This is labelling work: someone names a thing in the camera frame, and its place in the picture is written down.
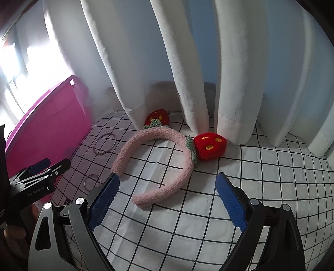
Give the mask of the person left hand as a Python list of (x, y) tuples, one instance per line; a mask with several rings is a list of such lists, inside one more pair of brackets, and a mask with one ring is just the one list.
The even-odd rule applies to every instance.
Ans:
[(30, 241), (37, 224), (39, 212), (34, 204), (22, 211), (27, 230), (20, 226), (6, 225), (1, 229), (1, 270), (27, 270)]

